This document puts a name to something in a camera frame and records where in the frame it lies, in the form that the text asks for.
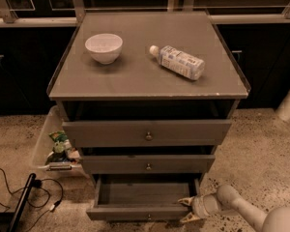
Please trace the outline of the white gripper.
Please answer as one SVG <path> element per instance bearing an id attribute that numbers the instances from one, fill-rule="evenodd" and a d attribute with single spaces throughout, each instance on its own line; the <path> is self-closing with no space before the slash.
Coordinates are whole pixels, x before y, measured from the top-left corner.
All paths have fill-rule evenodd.
<path id="1" fill-rule="evenodd" d="M 185 197 L 178 200 L 180 204 L 191 206 L 192 212 L 180 219 L 181 223 L 189 223 L 206 218 L 215 210 L 215 198 L 209 194 L 204 196 Z"/>

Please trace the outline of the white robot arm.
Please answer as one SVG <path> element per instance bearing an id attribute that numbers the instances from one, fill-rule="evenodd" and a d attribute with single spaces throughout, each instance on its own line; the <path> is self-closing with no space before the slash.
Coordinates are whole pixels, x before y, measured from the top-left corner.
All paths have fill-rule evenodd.
<path id="1" fill-rule="evenodd" d="M 290 208 L 278 207 L 267 214 L 247 202 L 233 187 L 221 185 L 215 193 L 185 197 L 178 200 L 191 211 L 181 223 L 192 222 L 209 216 L 239 215 L 255 232 L 290 232 Z"/>

